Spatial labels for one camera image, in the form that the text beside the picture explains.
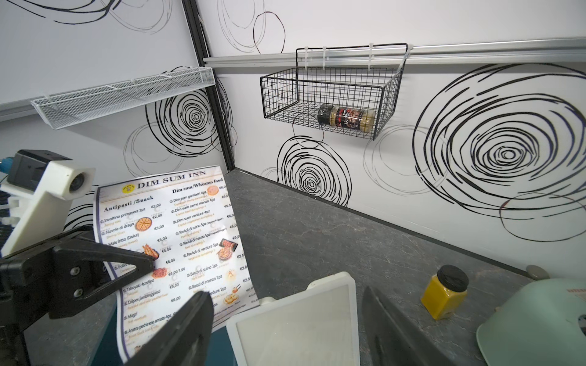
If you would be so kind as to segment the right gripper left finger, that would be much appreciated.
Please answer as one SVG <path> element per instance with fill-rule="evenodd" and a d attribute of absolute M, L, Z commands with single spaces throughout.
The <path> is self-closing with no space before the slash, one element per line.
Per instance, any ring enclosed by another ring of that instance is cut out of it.
<path fill-rule="evenodd" d="M 200 291 L 126 364 L 203 365 L 212 336 L 214 305 L 208 292 Z"/>

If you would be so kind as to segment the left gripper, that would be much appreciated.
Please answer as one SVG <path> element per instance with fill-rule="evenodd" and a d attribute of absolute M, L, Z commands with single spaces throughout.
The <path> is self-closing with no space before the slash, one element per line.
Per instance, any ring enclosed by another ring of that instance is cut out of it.
<path fill-rule="evenodd" d="M 73 317 L 150 274 L 154 258 L 75 228 L 1 259 L 2 365 L 29 365 L 24 331 L 45 314 Z"/>

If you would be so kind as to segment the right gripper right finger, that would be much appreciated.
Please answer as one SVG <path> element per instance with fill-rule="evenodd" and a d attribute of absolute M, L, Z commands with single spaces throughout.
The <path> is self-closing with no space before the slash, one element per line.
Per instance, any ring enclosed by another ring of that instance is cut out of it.
<path fill-rule="evenodd" d="M 380 290 L 365 289 L 362 314 L 372 364 L 453 364 Z"/>

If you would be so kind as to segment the white menu holder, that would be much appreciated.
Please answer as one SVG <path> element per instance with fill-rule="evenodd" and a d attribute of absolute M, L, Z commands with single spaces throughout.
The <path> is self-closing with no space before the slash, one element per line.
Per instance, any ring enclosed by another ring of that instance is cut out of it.
<path fill-rule="evenodd" d="M 345 271 L 227 321 L 239 365 L 358 365 L 356 283 Z"/>

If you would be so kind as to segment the new menu sheet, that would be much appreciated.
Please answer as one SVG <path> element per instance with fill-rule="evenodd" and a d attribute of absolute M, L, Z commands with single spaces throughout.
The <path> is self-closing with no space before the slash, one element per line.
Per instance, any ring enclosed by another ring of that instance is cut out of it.
<path fill-rule="evenodd" d="M 129 361 L 189 298 L 208 292 L 213 329 L 258 304 L 221 167 L 102 185 L 97 242 L 154 258 L 154 270 L 117 294 L 117 341 Z"/>

